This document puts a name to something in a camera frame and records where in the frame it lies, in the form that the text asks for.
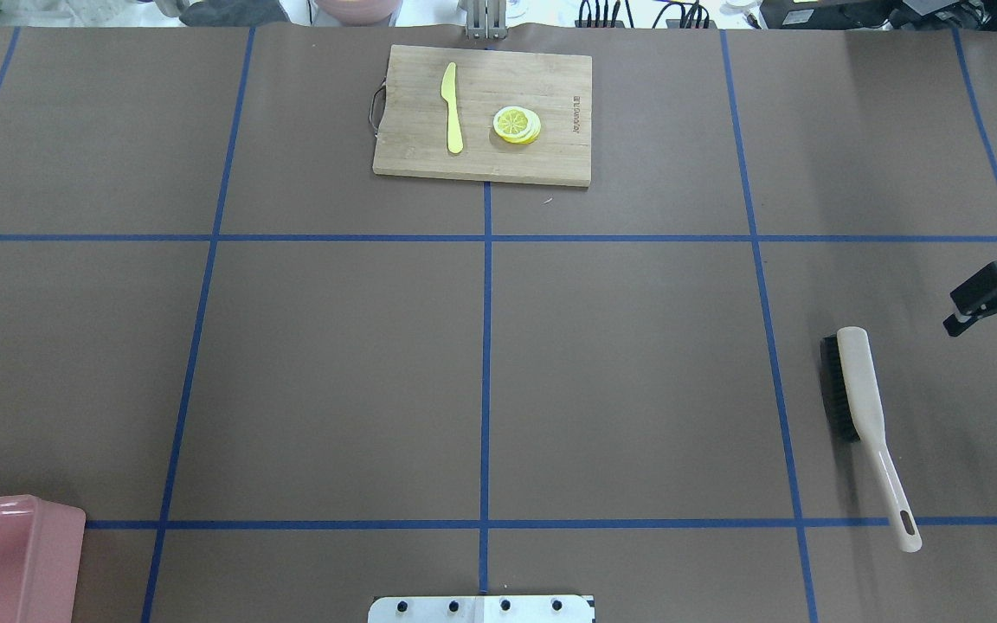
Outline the aluminium frame post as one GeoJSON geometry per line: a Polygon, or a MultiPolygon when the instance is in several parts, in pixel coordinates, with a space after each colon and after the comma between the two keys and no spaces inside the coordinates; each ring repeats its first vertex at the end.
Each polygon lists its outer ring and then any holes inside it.
{"type": "Polygon", "coordinates": [[[509,35],[506,0],[459,0],[456,4],[466,12],[466,38],[470,40],[503,40],[509,35]]]}

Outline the wooden cutting board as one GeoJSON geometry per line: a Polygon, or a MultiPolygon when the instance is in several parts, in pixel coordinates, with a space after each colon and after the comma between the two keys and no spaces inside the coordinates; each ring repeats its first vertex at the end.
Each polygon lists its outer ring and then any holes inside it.
{"type": "Polygon", "coordinates": [[[396,177],[588,188],[593,162],[593,60],[586,55],[395,44],[385,74],[373,172],[396,177]],[[456,62],[464,149],[446,146],[443,72],[456,62]],[[543,123],[530,145],[510,145],[492,129],[504,106],[534,111],[543,123]]]}

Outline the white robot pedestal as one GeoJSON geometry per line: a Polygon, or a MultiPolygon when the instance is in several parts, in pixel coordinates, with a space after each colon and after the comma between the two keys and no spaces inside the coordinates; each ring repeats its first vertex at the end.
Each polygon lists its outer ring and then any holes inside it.
{"type": "Polygon", "coordinates": [[[368,622],[595,622],[593,598],[577,594],[385,596],[368,622]]]}

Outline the wooden hand brush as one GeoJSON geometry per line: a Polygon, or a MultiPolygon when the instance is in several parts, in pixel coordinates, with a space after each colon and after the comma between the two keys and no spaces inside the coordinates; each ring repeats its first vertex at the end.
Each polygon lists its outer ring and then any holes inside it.
{"type": "Polygon", "coordinates": [[[841,327],[820,340],[820,382],[835,437],[864,448],[898,548],[905,553],[921,551],[922,533],[887,442],[873,351],[864,328],[841,327]]]}

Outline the yellow toy knife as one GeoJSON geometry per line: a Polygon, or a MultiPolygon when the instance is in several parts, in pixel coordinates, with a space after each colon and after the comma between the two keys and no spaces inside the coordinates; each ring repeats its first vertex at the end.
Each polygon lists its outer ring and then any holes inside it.
{"type": "Polygon", "coordinates": [[[458,63],[447,64],[443,72],[440,86],[441,99],[446,102],[446,146],[447,152],[458,155],[464,149],[462,130],[458,109],[458,63]]]}

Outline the dark grey cloth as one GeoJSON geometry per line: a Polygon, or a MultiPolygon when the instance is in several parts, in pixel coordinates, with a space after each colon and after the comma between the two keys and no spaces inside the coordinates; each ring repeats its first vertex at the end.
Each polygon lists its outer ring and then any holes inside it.
{"type": "Polygon", "coordinates": [[[280,1],[195,1],[179,16],[189,27],[260,27],[289,22],[280,1]]]}

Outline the yellow lemon half toy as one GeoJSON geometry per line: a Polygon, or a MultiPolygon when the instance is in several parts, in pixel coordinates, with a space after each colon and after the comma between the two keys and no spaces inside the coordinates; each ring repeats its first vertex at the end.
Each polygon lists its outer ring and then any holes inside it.
{"type": "Polygon", "coordinates": [[[492,129],[510,145],[530,145],[541,135],[543,123],[526,107],[504,106],[494,114],[492,129]]]}

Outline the pink bowl with ice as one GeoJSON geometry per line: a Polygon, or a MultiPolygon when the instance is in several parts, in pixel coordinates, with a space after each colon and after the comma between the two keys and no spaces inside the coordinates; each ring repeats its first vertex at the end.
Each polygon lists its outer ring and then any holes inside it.
{"type": "Polygon", "coordinates": [[[318,10],[344,25],[372,25],[393,16],[402,1],[312,1],[318,10]]]}

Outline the pink plastic bin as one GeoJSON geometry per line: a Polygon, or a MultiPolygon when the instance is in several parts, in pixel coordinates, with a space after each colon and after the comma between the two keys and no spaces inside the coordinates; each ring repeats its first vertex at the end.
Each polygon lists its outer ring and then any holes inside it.
{"type": "Polygon", "coordinates": [[[31,494],[0,497],[0,622],[70,622],[86,512],[31,494]]]}

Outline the black monitor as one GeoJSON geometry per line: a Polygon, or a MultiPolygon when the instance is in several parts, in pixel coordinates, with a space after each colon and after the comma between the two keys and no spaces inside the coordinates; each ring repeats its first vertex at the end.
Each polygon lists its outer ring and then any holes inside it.
{"type": "Polygon", "coordinates": [[[997,1],[761,1],[770,30],[997,32],[997,1]]]}

